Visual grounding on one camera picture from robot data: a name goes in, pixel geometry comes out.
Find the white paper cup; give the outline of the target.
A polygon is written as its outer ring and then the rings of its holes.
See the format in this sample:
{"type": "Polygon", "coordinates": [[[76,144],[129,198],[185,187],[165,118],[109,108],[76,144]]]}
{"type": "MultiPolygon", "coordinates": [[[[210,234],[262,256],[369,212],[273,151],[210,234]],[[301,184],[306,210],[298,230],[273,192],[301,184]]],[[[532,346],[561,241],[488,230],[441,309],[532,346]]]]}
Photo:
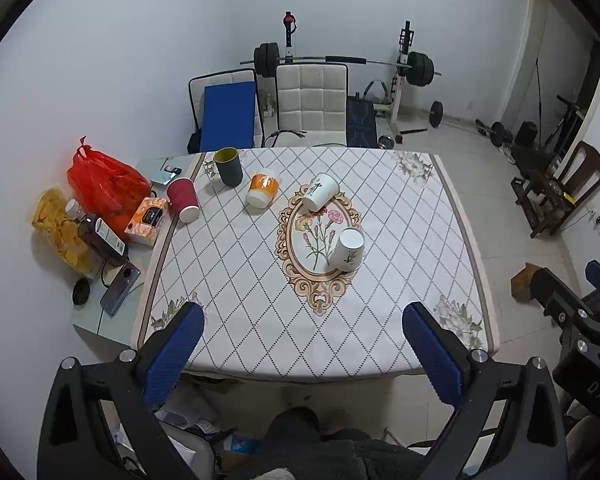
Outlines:
{"type": "Polygon", "coordinates": [[[365,236],[355,228],[340,232],[336,245],[329,255],[329,264],[342,272],[358,270],[362,264],[365,249],[365,236]]]}
{"type": "Polygon", "coordinates": [[[338,182],[329,174],[317,174],[302,196],[302,204],[308,211],[317,212],[340,192],[338,182]]]}

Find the red paper cup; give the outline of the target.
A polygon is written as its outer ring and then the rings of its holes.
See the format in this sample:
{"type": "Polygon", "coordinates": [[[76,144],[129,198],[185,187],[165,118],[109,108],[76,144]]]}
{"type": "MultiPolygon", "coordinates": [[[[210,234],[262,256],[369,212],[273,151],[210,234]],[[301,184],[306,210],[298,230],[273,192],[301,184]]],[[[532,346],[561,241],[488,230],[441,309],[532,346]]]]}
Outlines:
{"type": "Polygon", "coordinates": [[[200,216],[200,206],[194,182],[189,178],[174,179],[166,187],[168,198],[175,217],[182,223],[193,223],[200,216]]]}

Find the orange white cup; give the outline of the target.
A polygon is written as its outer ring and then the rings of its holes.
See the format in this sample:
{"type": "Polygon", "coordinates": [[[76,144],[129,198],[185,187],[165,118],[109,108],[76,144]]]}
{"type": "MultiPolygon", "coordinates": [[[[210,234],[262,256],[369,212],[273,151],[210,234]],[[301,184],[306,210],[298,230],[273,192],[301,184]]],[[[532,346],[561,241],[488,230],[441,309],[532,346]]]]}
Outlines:
{"type": "Polygon", "coordinates": [[[257,172],[250,181],[246,202],[249,206],[264,209],[274,200],[279,189],[279,178],[268,168],[257,172]]]}

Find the dark green yellow-lined cup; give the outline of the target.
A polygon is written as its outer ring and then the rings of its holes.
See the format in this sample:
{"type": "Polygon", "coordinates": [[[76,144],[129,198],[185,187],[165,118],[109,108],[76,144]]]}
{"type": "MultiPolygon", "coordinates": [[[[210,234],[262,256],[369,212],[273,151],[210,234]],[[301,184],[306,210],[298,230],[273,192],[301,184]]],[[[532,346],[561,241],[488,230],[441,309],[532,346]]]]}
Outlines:
{"type": "Polygon", "coordinates": [[[214,154],[213,161],[226,186],[237,188],[242,183],[244,174],[236,148],[221,148],[214,154]]]}

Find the smartphone on table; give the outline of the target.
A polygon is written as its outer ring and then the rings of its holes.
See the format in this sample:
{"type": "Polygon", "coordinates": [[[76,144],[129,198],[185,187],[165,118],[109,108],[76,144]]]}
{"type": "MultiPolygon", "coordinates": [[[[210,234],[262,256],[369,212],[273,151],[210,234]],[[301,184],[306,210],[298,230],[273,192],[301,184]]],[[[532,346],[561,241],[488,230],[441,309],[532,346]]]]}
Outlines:
{"type": "Polygon", "coordinates": [[[140,270],[127,262],[120,268],[100,300],[100,306],[109,316],[115,316],[140,277],[140,270]]]}

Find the brown wooden chair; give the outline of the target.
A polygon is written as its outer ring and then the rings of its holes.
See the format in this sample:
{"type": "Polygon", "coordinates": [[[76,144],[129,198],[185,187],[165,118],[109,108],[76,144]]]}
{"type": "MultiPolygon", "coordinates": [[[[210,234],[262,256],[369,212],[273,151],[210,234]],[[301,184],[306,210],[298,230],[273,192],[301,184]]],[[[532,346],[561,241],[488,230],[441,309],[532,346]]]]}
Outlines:
{"type": "Polygon", "coordinates": [[[529,179],[513,178],[510,186],[527,219],[530,237],[545,231],[553,236],[600,188],[600,152],[580,141],[558,176],[533,169],[529,179]]]}

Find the brown glass bottle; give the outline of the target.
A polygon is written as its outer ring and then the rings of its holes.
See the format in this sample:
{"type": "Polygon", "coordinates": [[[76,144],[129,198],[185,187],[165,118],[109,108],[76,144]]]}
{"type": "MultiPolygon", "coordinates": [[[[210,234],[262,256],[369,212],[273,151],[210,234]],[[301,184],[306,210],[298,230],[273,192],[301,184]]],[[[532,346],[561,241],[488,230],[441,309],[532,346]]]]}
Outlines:
{"type": "Polygon", "coordinates": [[[65,211],[76,222],[78,237],[100,258],[113,266],[123,266],[128,261],[128,245],[102,217],[86,212],[74,198],[68,201],[65,211]]]}

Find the floral diamond pattern tablecloth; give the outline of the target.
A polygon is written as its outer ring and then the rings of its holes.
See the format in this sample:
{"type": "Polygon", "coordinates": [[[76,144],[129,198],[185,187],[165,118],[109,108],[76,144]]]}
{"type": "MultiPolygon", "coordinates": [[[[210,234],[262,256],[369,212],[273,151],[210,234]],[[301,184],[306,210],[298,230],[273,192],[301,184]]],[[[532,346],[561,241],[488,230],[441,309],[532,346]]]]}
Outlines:
{"type": "Polygon", "coordinates": [[[403,309],[422,302],[469,348],[500,348],[494,304],[478,244],[440,157],[362,148],[258,148],[242,171],[279,178],[264,209],[229,188],[209,154],[183,172],[200,216],[167,223],[151,255],[133,344],[170,322],[185,301],[204,311],[190,356],[195,372],[321,382],[414,372],[403,309]],[[324,172],[340,192],[311,212],[302,196],[324,172]],[[329,264],[341,231],[365,236],[362,264],[329,264]]]}

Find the red plastic bag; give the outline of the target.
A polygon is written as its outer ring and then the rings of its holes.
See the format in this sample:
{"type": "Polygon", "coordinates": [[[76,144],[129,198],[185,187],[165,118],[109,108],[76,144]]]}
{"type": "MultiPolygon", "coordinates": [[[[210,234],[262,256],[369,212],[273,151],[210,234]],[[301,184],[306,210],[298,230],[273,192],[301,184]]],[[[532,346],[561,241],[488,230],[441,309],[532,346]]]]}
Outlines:
{"type": "Polygon", "coordinates": [[[150,183],[133,167],[80,139],[67,170],[74,197],[89,214],[98,214],[122,238],[138,206],[150,194],[150,183]]]}

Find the black dumbbell on floor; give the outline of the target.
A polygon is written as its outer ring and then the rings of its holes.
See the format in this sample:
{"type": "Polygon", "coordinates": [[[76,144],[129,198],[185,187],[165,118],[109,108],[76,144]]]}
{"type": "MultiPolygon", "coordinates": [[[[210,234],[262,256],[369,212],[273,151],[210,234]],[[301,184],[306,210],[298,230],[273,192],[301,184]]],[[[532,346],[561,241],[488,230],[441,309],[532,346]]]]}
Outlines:
{"type": "Polygon", "coordinates": [[[491,127],[488,127],[480,119],[476,119],[475,125],[478,133],[487,136],[496,148],[502,148],[513,142],[513,133],[507,130],[501,122],[494,122],[491,127]]]}

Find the yellow snack bag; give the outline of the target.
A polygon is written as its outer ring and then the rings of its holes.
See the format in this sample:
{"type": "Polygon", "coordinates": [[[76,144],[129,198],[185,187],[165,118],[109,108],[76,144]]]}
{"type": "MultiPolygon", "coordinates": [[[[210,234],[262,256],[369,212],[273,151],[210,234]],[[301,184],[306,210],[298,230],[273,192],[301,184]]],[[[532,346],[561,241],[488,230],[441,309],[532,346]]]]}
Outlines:
{"type": "Polygon", "coordinates": [[[57,185],[46,188],[38,198],[31,226],[55,248],[64,263],[84,278],[92,278],[102,263],[79,238],[78,225],[66,213],[64,191],[57,185]]]}

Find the white chair with blue cushion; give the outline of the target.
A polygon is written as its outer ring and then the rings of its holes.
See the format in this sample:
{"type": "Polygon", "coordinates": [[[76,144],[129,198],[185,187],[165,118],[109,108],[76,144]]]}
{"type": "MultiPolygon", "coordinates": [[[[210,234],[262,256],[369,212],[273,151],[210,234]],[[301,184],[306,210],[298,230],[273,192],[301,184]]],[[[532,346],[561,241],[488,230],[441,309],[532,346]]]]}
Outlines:
{"type": "Polygon", "coordinates": [[[188,82],[188,94],[194,118],[189,154],[260,148],[264,128],[252,68],[194,77],[188,82]]]}

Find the black blue weight bench pad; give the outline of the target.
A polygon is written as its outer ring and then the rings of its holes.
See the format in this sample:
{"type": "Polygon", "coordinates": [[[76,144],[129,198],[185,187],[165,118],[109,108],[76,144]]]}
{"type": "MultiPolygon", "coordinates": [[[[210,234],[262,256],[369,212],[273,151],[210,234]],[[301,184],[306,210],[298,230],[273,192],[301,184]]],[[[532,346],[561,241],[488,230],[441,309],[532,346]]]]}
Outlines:
{"type": "Polygon", "coordinates": [[[372,102],[355,96],[348,97],[346,137],[348,148],[379,148],[372,102]]]}

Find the barbell with black plates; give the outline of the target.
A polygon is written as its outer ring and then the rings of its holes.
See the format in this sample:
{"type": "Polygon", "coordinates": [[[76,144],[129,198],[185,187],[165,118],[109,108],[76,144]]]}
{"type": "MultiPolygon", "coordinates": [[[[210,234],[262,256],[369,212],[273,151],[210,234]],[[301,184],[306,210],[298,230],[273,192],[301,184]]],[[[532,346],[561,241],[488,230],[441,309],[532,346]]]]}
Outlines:
{"type": "Polygon", "coordinates": [[[294,64],[300,62],[320,62],[348,65],[379,65],[396,69],[399,77],[404,77],[408,84],[415,87],[426,87],[431,84],[435,76],[440,73],[434,68],[432,59],[423,53],[410,52],[405,63],[390,63],[359,58],[358,56],[344,55],[302,55],[302,56],[280,56],[279,47],[276,42],[260,44],[253,49],[250,60],[240,62],[240,65],[252,65],[257,75],[263,78],[275,76],[280,64],[294,64]]]}

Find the blue phone near wall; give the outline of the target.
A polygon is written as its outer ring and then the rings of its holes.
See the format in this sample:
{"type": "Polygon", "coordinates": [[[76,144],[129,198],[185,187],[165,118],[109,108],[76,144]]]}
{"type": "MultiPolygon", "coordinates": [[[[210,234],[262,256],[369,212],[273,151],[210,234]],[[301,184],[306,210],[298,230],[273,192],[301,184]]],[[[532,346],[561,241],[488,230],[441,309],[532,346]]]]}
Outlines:
{"type": "Polygon", "coordinates": [[[167,186],[172,180],[179,177],[181,173],[181,167],[165,166],[154,171],[150,176],[150,180],[153,184],[167,186]]]}

